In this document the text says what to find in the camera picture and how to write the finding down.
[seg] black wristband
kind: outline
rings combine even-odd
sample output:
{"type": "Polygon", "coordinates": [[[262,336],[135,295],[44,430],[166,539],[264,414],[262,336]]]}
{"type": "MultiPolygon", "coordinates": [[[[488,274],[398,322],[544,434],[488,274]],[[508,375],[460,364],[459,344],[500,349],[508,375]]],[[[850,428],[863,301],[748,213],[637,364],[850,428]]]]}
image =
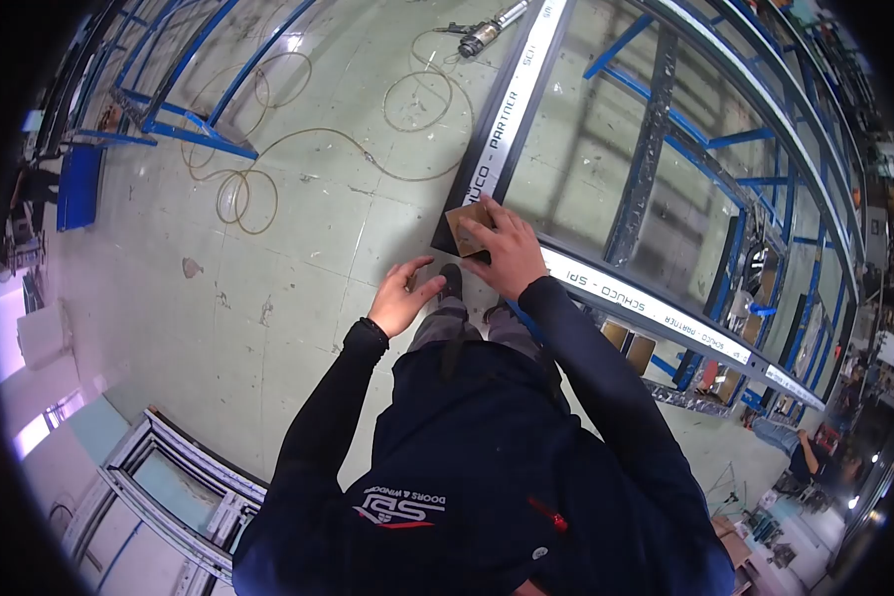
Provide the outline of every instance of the black wristband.
{"type": "Polygon", "coordinates": [[[380,325],[378,325],[374,321],[370,320],[367,316],[361,316],[360,322],[364,323],[369,328],[371,328],[371,330],[377,334],[378,339],[384,343],[384,348],[387,349],[388,337],[387,337],[387,334],[384,333],[384,330],[380,327],[380,325]]]}

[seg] sneaker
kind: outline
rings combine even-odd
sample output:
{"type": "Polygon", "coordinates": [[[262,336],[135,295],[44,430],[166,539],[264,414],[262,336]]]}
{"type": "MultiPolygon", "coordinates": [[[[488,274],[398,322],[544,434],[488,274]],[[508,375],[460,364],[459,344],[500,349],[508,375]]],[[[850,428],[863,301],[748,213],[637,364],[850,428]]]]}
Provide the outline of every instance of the sneaker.
{"type": "Polygon", "coordinates": [[[463,276],[460,268],[455,263],[447,263],[441,267],[441,276],[447,279],[447,283],[438,292],[438,300],[443,301],[447,297],[463,300],[463,276]]]}
{"type": "Polygon", "coordinates": [[[501,296],[501,297],[499,297],[499,298],[497,299],[497,303],[496,303],[496,304],[494,304],[493,306],[491,306],[491,307],[488,308],[487,310],[483,311],[483,324],[484,324],[484,325],[490,325],[490,317],[493,316],[493,314],[496,313],[496,312],[497,312],[498,310],[500,310],[501,308],[505,308],[505,309],[507,309],[507,310],[512,310],[512,309],[510,308],[510,305],[507,304],[506,299],[503,298],[503,296],[501,296]]]}

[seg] worker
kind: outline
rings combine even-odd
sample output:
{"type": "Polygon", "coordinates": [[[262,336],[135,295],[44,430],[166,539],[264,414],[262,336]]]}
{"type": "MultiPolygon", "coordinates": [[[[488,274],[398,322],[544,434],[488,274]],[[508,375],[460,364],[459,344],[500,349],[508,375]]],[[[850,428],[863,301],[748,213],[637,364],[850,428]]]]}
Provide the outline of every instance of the worker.
{"type": "Polygon", "coordinates": [[[235,591],[274,594],[729,594],[734,570],[655,400],[548,276],[532,228],[489,197],[461,225],[491,264],[464,267],[536,323],[601,440],[554,391],[509,310],[469,323],[460,269],[406,289],[395,265],[285,435],[232,558],[235,591]],[[371,469],[342,491],[365,392],[388,341],[435,295],[393,365],[371,469]]]}
{"type": "Polygon", "coordinates": [[[825,494],[849,496],[849,489],[861,469],[860,458],[846,457],[839,464],[809,439],[805,429],[795,430],[761,416],[751,422],[751,430],[756,437],[787,455],[788,471],[799,483],[808,486],[813,480],[825,494]]]}

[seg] left hand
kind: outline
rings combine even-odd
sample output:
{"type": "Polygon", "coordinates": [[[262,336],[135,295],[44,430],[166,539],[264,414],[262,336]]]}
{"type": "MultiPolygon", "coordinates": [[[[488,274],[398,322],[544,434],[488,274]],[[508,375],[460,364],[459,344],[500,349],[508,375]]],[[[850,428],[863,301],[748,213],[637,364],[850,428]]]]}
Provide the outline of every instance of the left hand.
{"type": "Polygon", "coordinates": [[[394,265],[378,287],[368,318],[387,334],[388,339],[400,335],[410,327],[424,304],[440,292],[447,282],[443,276],[437,276],[427,280],[427,283],[414,292],[408,292],[407,280],[418,269],[432,262],[432,256],[417,256],[403,265],[394,265]]]}

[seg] blue steel frame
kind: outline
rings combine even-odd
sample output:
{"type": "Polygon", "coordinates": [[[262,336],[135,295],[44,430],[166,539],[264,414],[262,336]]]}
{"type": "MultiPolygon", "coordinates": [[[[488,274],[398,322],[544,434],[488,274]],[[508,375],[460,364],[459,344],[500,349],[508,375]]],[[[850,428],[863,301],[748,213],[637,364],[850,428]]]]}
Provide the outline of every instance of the blue steel frame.
{"type": "MultiPolygon", "coordinates": [[[[747,6],[745,6],[744,3],[739,1],[739,2],[733,2],[733,4],[734,4],[734,6],[738,7],[739,11],[741,11],[745,15],[746,18],[749,19],[751,24],[762,34],[763,38],[771,46],[774,47],[775,51],[778,54],[787,54],[787,53],[794,52],[797,50],[797,46],[794,44],[787,45],[787,46],[781,46],[775,40],[774,36],[771,35],[771,33],[768,30],[765,29],[765,27],[763,26],[763,23],[758,19],[758,17],[754,13],[752,13],[751,10],[747,6]]],[[[644,99],[646,99],[648,101],[649,97],[651,96],[651,89],[648,89],[648,87],[646,85],[644,85],[641,81],[639,81],[637,78],[635,78],[631,74],[623,71],[622,69],[619,69],[615,66],[609,66],[609,62],[613,58],[615,58],[616,55],[620,53],[622,48],[624,48],[630,41],[632,41],[641,32],[646,30],[652,24],[653,20],[654,19],[648,14],[643,14],[638,19],[636,19],[636,21],[634,21],[616,39],[616,41],[613,42],[612,45],[610,45],[596,60],[593,61],[593,63],[590,65],[590,67],[584,73],[584,79],[588,80],[600,72],[606,73],[609,76],[611,76],[612,78],[617,79],[620,83],[622,83],[623,85],[625,85],[626,87],[631,89],[633,92],[635,92],[636,94],[638,94],[639,96],[643,97],[644,99]]],[[[713,17],[710,20],[708,20],[708,22],[709,22],[709,24],[711,24],[714,27],[715,25],[723,22],[724,20],[725,20],[725,18],[723,18],[721,16],[716,16],[716,17],[713,17]]],[[[754,67],[755,63],[759,62],[760,60],[761,60],[760,56],[753,56],[748,61],[749,66],[754,67]]],[[[839,139],[838,139],[837,135],[835,134],[835,128],[834,128],[834,126],[830,125],[828,119],[822,113],[820,103],[819,103],[818,98],[815,93],[814,82],[811,80],[810,75],[809,75],[809,70],[808,70],[808,68],[806,68],[806,65],[804,65],[804,64],[801,64],[800,66],[801,66],[801,71],[803,73],[803,78],[806,83],[808,99],[809,99],[810,103],[812,104],[812,106],[814,107],[815,112],[818,114],[821,124],[825,127],[826,130],[830,131],[832,145],[833,145],[832,150],[834,150],[838,155],[841,155],[842,151],[839,146],[839,139]]],[[[792,102],[790,93],[787,89],[785,92],[785,106],[786,106],[787,113],[790,115],[790,120],[792,121],[792,123],[799,123],[799,122],[802,122],[805,120],[803,117],[796,116],[794,103],[792,102]]],[[[737,143],[745,143],[745,142],[764,140],[764,139],[775,137],[772,130],[770,130],[767,127],[763,127],[763,128],[759,128],[759,129],[743,131],[740,133],[727,135],[724,137],[707,138],[705,135],[703,135],[703,133],[699,130],[699,128],[695,124],[693,124],[691,121],[689,121],[688,118],[686,118],[684,115],[682,115],[680,112],[678,112],[675,108],[669,109],[669,119],[675,125],[678,125],[684,131],[686,131],[692,138],[694,138],[698,142],[698,144],[701,146],[701,148],[706,151],[711,150],[711,149],[721,149],[723,147],[727,147],[728,145],[733,145],[733,144],[737,144],[737,143]]],[[[721,179],[718,178],[715,175],[715,173],[712,173],[708,168],[704,167],[703,164],[696,159],[696,157],[692,154],[692,152],[690,150],[685,149],[678,141],[676,141],[676,139],[674,139],[672,137],[666,137],[666,142],[673,149],[675,149],[678,153],[680,153],[683,157],[688,159],[693,165],[695,165],[700,170],[700,172],[702,172],[703,174],[708,176],[710,178],[710,180],[716,185],[716,187],[719,188],[720,190],[722,190],[726,194],[726,196],[738,207],[739,214],[740,214],[740,231],[739,231],[739,233],[736,234],[733,245],[729,249],[731,251],[731,253],[729,255],[729,263],[730,263],[729,270],[734,272],[734,266],[735,266],[734,263],[735,263],[735,260],[737,260],[739,249],[742,244],[742,239],[744,237],[745,205],[742,203],[742,201],[739,199],[739,197],[736,197],[735,194],[733,192],[731,192],[730,189],[727,188],[727,185],[722,183],[721,179]]],[[[827,158],[826,155],[824,155],[824,154],[821,155],[822,182],[826,181],[826,176],[827,176],[828,165],[827,165],[826,158],[827,158]]],[[[743,186],[748,186],[751,188],[751,190],[753,191],[753,195],[758,198],[758,202],[764,207],[765,211],[768,213],[770,223],[781,230],[782,240],[785,242],[786,252],[784,254],[779,255],[779,263],[778,263],[778,269],[776,270],[775,283],[774,283],[774,286],[772,287],[771,296],[769,297],[767,306],[775,306],[776,305],[775,302],[779,297],[781,281],[782,281],[783,276],[785,275],[786,269],[787,269],[787,256],[788,256],[787,251],[790,250],[789,241],[791,240],[790,233],[791,233],[792,215],[794,213],[796,187],[798,185],[803,184],[803,182],[798,178],[798,175],[795,172],[795,168],[794,168],[793,164],[789,163],[787,175],[781,174],[781,161],[782,161],[782,147],[780,144],[776,143],[775,151],[774,151],[774,175],[773,176],[736,178],[737,183],[739,183],[743,186]],[[761,186],[771,186],[772,187],[770,202],[765,198],[764,194],[761,192],[761,189],[760,189],[761,186]],[[779,215],[777,212],[779,186],[787,187],[786,205],[785,205],[785,213],[784,213],[785,217],[783,219],[779,218],[779,215]]],[[[849,170],[846,170],[846,175],[847,175],[848,184],[849,184],[850,183],[849,170]]],[[[834,216],[840,222],[840,215],[837,213],[834,213],[834,216]]],[[[849,233],[848,237],[851,237],[852,235],[853,235],[853,232],[849,233]]],[[[807,306],[805,309],[805,313],[802,316],[802,321],[801,321],[799,330],[796,332],[796,337],[795,337],[795,341],[793,344],[792,353],[789,356],[788,362],[785,363],[786,367],[790,366],[790,364],[793,363],[795,361],[795,359],[797,358],[798,351],[801,348],[801,340],[802,340],[802,337],[804,334],[804,329],[808,326],[808,322],[811,317],[811,307],[813,304],[814,296],[817,292],[818,279],[820,277],[820,272],[821,272],[821,253],[822,253],[822,249],[824,248],[823,225],[819,226],[819,237],[817,240],[814,240],[814,244],[816,246],[816,251],[818,251],[818,253],[817,253],[817,258],[816,258],[816,262],[815,262],[815,266],[814,266],[814,271],[812,271],[812,279],[811,279],[811,285],[810,285],[809,292],[808,292],[807,306]]],[[[710,315],[711,318],[713,318],[714,320],[718,320],[720,318],[720,316],[722,315],[725,296],[727,295],[727,292],[731,286],[731,283],[732,283],[732,280],[729,278],[729,276],[723,276],[721,287],[713,289],[713,291],[717,293],[714,312],[710,315]]],[[[827,355],[830,352],[830,346],[834,341],[833,333],[834,333],[835,327],[837,326],[838,316],[840,315],[840,310],[841,310],[840,307],[841,307],[841,303],[842,303],[842,300],[844,297],[843,296],[844,291],[845,291],[845,286],[844,286],[844,281],[842,281],[841,292],[839,292],[839,295],[838,295],[837,306],[835,308],[835,314],[834,314],[833,321],[825,322],[825,323],[830,324],[830,328],[826,330],[827,342],[826,342],[826,345],[824,346],[821,361],[817,367],[817,372],[815,373],[814,378],[811,381],[812,388],[818,382],[818,378],[820,377],[821,372],[823,370],[825,361],[827,359],[827,355]]],[[[822,345],[826,327],[827,327],[827,324],[822,325],[822,330],[821,330],[822,333],[819,335],[819,341],[816,343],[815,353],[812,356],[812,362],[809,365],[809,370],[806,374],[806,377],[811,375],[811,371],[815,364],[814,360],[815,360],[815,357],[817,357],[819,348],[822,345]]],[[[767,324],[762,325],[762,329],[759,331],[758,337],[756,338],[756,341],[755,341],[756,347],[761,347],[761,344],[764,342],[764,339],[767,336],[767,331],[769,330],[769,328],[770,328],[770,321],[768,321],[767,324]]],[[[700,360],[701,360],[701,358],[694,358],[693,362],[688,365],[688,368],[686,369],[686,375],[684,375],[682,380],[679,382],[679,386],[678,386],[679,390],[684,390],[691,383],[692,377],[694,376],[694,373],[695,373],[695,369],[697,368],[700,360]]],[[[746,388],[745,387],[746,382],[747,382],[747,378],[743,375],[740,378],[739,382],[737,383],[735,390],[732,392],[732,395],[730,396],[730,399],[728,400],[727,405],[730,406],[734,402],[734,399],[739,394],[745,393],[745,395],[743,395],[743,401],[749,402],[749,404],[751,404],[753,406],[757,405],[757,406],[759,406],[758,409],[760,409],[760,407],[761,407],[760,403],[761,403],[761,399],[762,399],[761,396],[758,396],[757,394],[755,394],[755,392],[746,388]]]]}
{"type": "MultiPolygon", "coordinates": [[[[126,15],[126,18],[120,30],[118,30],[116,34],[115,40],[113,40],[110,46],[107,47],[106,55],[101,58],[101,64],[105,65],[109,54],[111,54],[113,45],[122,36],[122,33],[126,29],[126,26],[130,22],[142,21],[142,19],[138,19],[137,17],[135,18],[135,13],[140,4],[142,4],[143,0],[134,1],[135,3],[132,7],[132,10],[130,10],[130,12],[126,15]]],[[[127,129],[129,121],[131,121],[139,129],[139,132],[142,134],[142,136],[135,137],[127,135],[125,132],[103,133],[100,131],[93,131],[88,129],[78,129],[76,131],[76,134],[85,135],[88,137],[105,138],[109,139],[110,141],[116,142],[141,143],[144,145],[156,144],[156,141],[152,137],[150,137],[149,134],[162,135],[165,137],[178,138],[191,143],[204,145],[213,149],[225,150],[227,152],[234,153],[247,159],[258,158],[258,151],[250,147],[248,142],[235,142],[218,132],[215,129],[215,126],[218,123],[219,117],[221,117],[222,113],[225,111],[228,103],[231,102],[239,87],[241,87],[242,83],[245,82],[245,79],[248,78],[251,71],[258,65],[258,62],[261,61],[262,57],[268,52],[268,50],[271,49],[278,38],[281,37],[282,33],[288,30],[288,28],[293,25],[302,14],[308,8],[310,8],[312,4],[314,4],[315,0],[302,0],[301,3],[292,10],[288,17],[284,21],[282,21],[281,25],[279,25],[278,28],[274,30],[274,32],[269,36],[266,42],[259,46],[254,54],[251,54],[249,60],[239,70],[238,75],[228,84],[228,87],[223,92],[221,99],[219,99],[212,112],[208,115],[193,113],[191,112],[191,110],[167,102],[166,99],[172,87],[182,75],[182,72],[185,70],[186,66],[189,65],[192,56],[198,51],[198,49],[202,46],[202,43],[206,41],[206,39],[219,25],[222,19],[224,19],[225,16],[228,15],[235,4],[238,3],[238,0],[216,0],[219,3],[219,6],[217,6],[213,14],[210,15],[205,20],[205,22],[203,22],[199,30],[197,30],[191,36],[189,42],[186,44],[185,48],[180,52],[180,54],[175,57],[171,68],[168,70],[168,72],[165,73],[159,83],[158,88],[155,90],[155,93],[152,96],[143,94],[142,92],[136,90],[136,86],[139,83],[139,79],[142,76],[143,70],[149,63],[149,58],[152,56],[152,51],[155,48],[156,43],[158,43],[160,37],[162,36],[162,33],[166,30],[166,27],[162,27],[162,25],[167,25],[168,22],[182,8],[192,6],[204,1],[205,0],[168,0],[167,3],[159,10],[159,13],[156,15],[156,17],[153,18],[150,23],[148,23],[146,32],[139,39],[135,47],[130,52],[129,56],[127,56],[126,60],[123,62],[119,75],[117,76],[112,88],[109,90],[109,93],[123,108],[123,120],[120,122],[119,130],[124,131],[125,129],[127,129]],[[126,79],[130,74],[133,64],[135,63],[136,59],[139,58],[139,55],[142,54],[143,47],[146,45],[147,41],[149,41],[154,33],[155,38],[149,45],[149,49],[146,52],[146,55],[143,57],[135,78],[133,78],[131,86],[129,88],[124,87],[124,84],[126,83],[126,79]],[[198,131],[194,132],[182,127],[169,125],[165,122],[159,121],[157,119],[158,115],[163,110],[169,113],[175,113],[177,115],[184,116],[189,121],[193,122],[196,127],[198,127],[198,131]]],[[[83,95],[85,97],[89,97],[89,95],[92,94],[92,91],[95,89],[97,83],[98,77],[95,76],[93,80],[91,80],[91,84],[87,86],[86,93],[84,93],[83,95]]],[[[83,113],[80,114],[79,120],[82,120],[83,113]]]]}

